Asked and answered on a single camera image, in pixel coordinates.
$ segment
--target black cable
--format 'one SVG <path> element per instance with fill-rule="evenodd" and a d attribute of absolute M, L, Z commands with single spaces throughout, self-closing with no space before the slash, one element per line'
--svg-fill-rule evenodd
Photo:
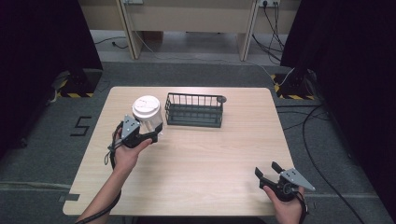
<path fill-rule="evenodd" d="M 280 48 L 283 50 L 285 45 L 282 43 L 282 40 L 280 39 L 279 33 L 277 31 L 277 23 L 279 21 L 279 3 L 278 2 L 274 2 L 274 5 L 275 5 L 275 35 L 276 35 L 276 40 L 277 40 Z"/>
<path fill-rule="evenodd" d="M 303 224 L 303 222 L 304 222 L 304 220 L 305 220 L 305 217 L 306 217 L 306 215 L 308 214 L 308 207 L 306 206 L 306 203 L 305 203 L 305 198 L 304 198 L 304 196 L 303 196 L 303 194 L 302 193 L 300 193 L 299 191 L 297 191 L 297 193 L 293 193 L 294 194 L 294 196 L 296 197 L 296 199 L 299 201 L 299 203 L 300 203 L 300 205 L 301 205 L 301 208 L 302 208 L 302 211 L 301 211 L 301 216 L 300 216 L 300 220 L 299 220 L 299 224 Z"/>
<path fill-rule="evenodd" d="M 110 150 L 110 152 L 108 152 L 105 155 L 105 164 L 107 164 L 108 156 L 109 156 L 110 157 L 110 161 L 111 161 L 111 166 L 112 166 L 113 170 L 114 170 L 114 167 L 116 166 L 116 163 L 115 163 L 115 160 L 114 160 L 114 157 L 116 155 L 116 149 L 117 149 L 117 147 L 121 146 L 121 145 L 116 146 L 116 135 L 119 132 L 119 129 L 122 127 L 122 124 L 123 124 L 123 121 L 117 126 L 116 131 L 113 133 L 113 141 L 111 142 L 112 150 Z M 120 197 L 121 197 L 121 190 L 120 190 L 119 194 L 117 195 L 117 197 L 114 199 L 114 201 L 107 208 L 105 208 L 104 210 L 102 210 L 102 211 L 100 211 L 100 212 L 98 212 L 98 213 L 96 213 L 96 214 L 94 214 L 94 215 L 92 215 L 90 217 L 86 217 L 86 218 L 76 222 L 76 224 L 89 223 L 89 222 L 91 222 L 91 221 L 93 221 L 93 220 L 95 220 L 95 219 L 97 219 L 97 218 L 109 213 L 111 211 L 111 209 L 113 209 L 114 206 L 116 206 L 116 204 L 119 202 Z"/>
<path fill-rule="evenodd" d="M 105 41 L 107 41 L 107 40 L 111 40 L 111 39 L 120 39 L 120 38 L 126 38 L 126 37 L 125 37 L 125 36 L 114 36 L 114 37 L 110 37 L 110 38 L 101 40 L 101 41 L 99 41 L 99 42 L 95 42 L 95 44 L 100 44 L 100 43 L 103 43 L 103 42 L 105 42 Z"/>
<path fill-rule="evenodd" d="M 294 113 L 294 114 L 308 115 L 308 113 L 304 113 L 304 112 L 300 112 L 300 111 L 279 111 L 277 113 L 278 114 L 292 114 L 292 113 Z M 323 113 L 320 113 L 320 114 L 317 114 L 317 115 L 312 115 L 312 118 L 321 119 L 321 120 L 330 120 L 330 119 L 321 118 L 319 115 L 322 115 L 322 114 L 326 114 L 326 112 L 323 112 Z"/>
<path fill-rule="evenodd" d="M 300 123 L 298 123 L 298 124 L 294 124 L 294 125 L 292 125 L 292 126 L 290 126 L 290 127 L 288 127 L 288 128 L 284 128 L 283 129 L 283 131 L 286 131 L 286 130 L 288 130 L 288 129 L 292 129 L 292 128 L 294 128 L 294 127 L 297 127 L 297 126 L 300 126 L 300 125 L 302 125 L 304 122 L 300 122 Z"/>
<path fill-rule="evenodd" d="M 265 46 L 264 44 L 260 43 L 260 42 L 256 39 L 256 36 L 255 36 L 255 35 L 252 35 L 252 37 L 254 38 L 254 40 L 256 41 L 256 43 L 257 43 L 260 47 L 263 47 L 263 48 L 265 48 L 266 50 L 273 50 L 273 51 L 276 51 L 276 52 L 283 52 L 283 51 L 280 50 L 280 49 L 270 49 L 269 47 L 267 47 L 267 46 Z"/>
<path fill-rule="evenodd" d="M 257 39 L 255 35 L 252 35 L 253 39 L 256 41 L 256 43 L 259 45 L 259 47 L 266 52 L 268 55 L 271 55 L 272 57 L 274 57 L 275 59 L 277 59 L 278 61 L 280 61 L 280 59 L 278 57 L 275 56 L 275 54 L 273 54 L 270 50 L 270 48 L 264 46 L 264 44 L 260 43 Z"/>
<path fill-rule="evenodd" d="M 283 43 L 282 43 L 282 41 L 280 40 L 280 38 L 279 38 L 279 35 L 278 35 L 278 33 L 277 33 L 277 21 L 278 21 L 278 7 L 275 7 L 275 19 L 276 19 L 276 28 L 274 28 L 274 26 L 273 26 L 273 24 L 271 23 L 271 20 L 270 20 L 270 18 L 268 17 L 268 14 L 267 14 L 267 11 L 265 10 L 266 9 L 266 7 L 264 8 L 264 15 L 265 15 L 265 17 L 267 18 L 267 20 L 268 20 L 268 23 L 270 24 L 270 27 L 271 27 L 271 30 L 273 31 L 273 38 L 275 38 L 276 39 L 276 41 L 282 46 L 282 47 L 284 47 L 284 45 L 283 45 Z"/>
<path fill-rule="evenodd" d="M 269 46 L 269 48 L 271 48 L 273 41 L 274 41 L 274 34 L 273 34 L 273 36 L 271 37 L 271 41 L 270 41 L 270 46 Z M 274 62 L 274 61 L 271 59 L 271 57 L 270 57 L 269 54 L 268 54 L 268 59 L 271 61 L 271 63 L 280 65 L 280 59 L 279 59 L 279 58 L 276 58 L 276 59 L 279 61 L 279 63 Z"/>
<path fill-rule="evenodd" d="M 116 42 L 111 42 L 111 44 L 114 46 L 114 47 L 117 47 L 117 48 L 119 48 L 119 49 L 126 49 L 126 48 L 128 48 L 128 45 L 127 46 L 125 46 L 125 47 L 120 47 L 118 44 L 116 44 Z"/>
<path fill-rule="evenodd" d="M 311 160 L 312 164 L 314 165 L 315 169 L 318 171 L 319 175 L 323 178 L 323 180 L 329 185 L 329 187 L 334 190 L 334 192 L 338 195 L 338 197 L 340 197 L 341 200 L 343 200 L 343 202 L 349 207 L 349 209 L 353 212 L 353 214 L 358 218 L 358 220 L 364 224 L 363 220 L 361 219 L 361 217 L 359 216 L 359 214 L 355 211 L 355 209 L 349 204 L 349 202 L 341 195 L 340 192 L 338 192 L 338 190 L 329 182 L 329 180 L 327 180 L 327 178 L 324 176 L 324 174 L 319 170 L 318 166 L 315 164 L 314 159 L 312 158 L 311 152 L 309 151 L 308 148 L 308 144 L 306 143 L 306 139 L 305 139 L 305 124 L 306 122 L 309 120 L 309 118 L 311 117 L 311 115 L 321 107 L 322 105 L 319 105 L 317 107 L 315 107 L 315 109 L 313 109 L 308 116 L 306 116 L 304 123 L 303 123 L 303 140 L 304 140 L 304 147 L 306 150 L 306 153 L 309 157 L 309 160 Z"/>

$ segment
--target cup lid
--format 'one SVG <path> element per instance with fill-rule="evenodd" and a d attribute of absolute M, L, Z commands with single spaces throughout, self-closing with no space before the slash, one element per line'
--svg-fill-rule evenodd
<path fill-rule="evenodd" d="M 160 110 L 160 101 L 154 96 L 145 95 L 134 102 L 132 110 L 137 119 L 150 119 Z"/>

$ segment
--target gray carpet floor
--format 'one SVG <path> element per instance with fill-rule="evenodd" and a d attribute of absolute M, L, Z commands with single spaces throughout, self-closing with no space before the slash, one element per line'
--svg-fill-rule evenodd
<path fill-rule="evenodd" d="M 295 167 L 317 189 L 307 192 L 310 210 L 305 223 L 360 223 L 352 210 L 318 174 L 315 165 L 350 203 L 365 223 L 393 223 L 362 169 L 349 157 L 325 106 L 313 101 L 278 99 L 271 78 L 259 66 L 193 63 L 103 63 L 104 73 L 92 98 L 58 98 L 30 131 L 28 146 L 8 151 L 0 163 L 1 223 L 73 223 L 63 214 L 67 195 L 110 89 L 114 86 L 261 87 L 272 91 Z M 270 74 L 287 68 L 266 67 Z M 89 126 L 83 133 L 75 125 Z M 109 223 L 130 222 L 111 217 Z M 177 219 L 162 219 L 175 223 Z M 274 217 L 179 219 L 177 223 L 276 223 Z M 152 219 L 151 223 L 161 223 Z M 149 223 L 141 218 L 140 223 Z"/>

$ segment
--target wooden table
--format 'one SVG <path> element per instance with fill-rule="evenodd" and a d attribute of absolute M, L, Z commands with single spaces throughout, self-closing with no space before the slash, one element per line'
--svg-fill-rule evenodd
<path fill-rule="evenodd" d="M 293 167 L 269 90 L 264 88 L 116 87 L 108 95 L 78 169 L 64 213 L 80 215 L 111 174 L 104 165 L 111 134 L 134 100 L 156 96 L 162 107 L 168 92 L 227 97 L 221 128 L 166 125 L 159 142 L 145 149 L 122 188 L 112 215 L 270 216 L 274 209 L 254 175 L 278 180 L 271 162 Z"/>

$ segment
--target person's left hand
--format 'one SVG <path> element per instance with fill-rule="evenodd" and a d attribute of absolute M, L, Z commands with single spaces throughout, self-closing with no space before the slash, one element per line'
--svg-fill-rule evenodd
<path fill-rule="evenodd" d="M 121 132 L 122 129 L 120 129 L 119 132 L 117 133 L 116 141 L 120 139 Z M 145 149 L 148 145 L 150 145 L 151 142 L 152 142 L 151 139 L 147 139 L 134 148 L 129 148 L 125 145 L 118 147 L 116 149 L 116 156 L 115 156 L 116 167 L 114 169 L 131 173 L 134 167 L 136 166 L 139 153 L 143 149 Z"/>

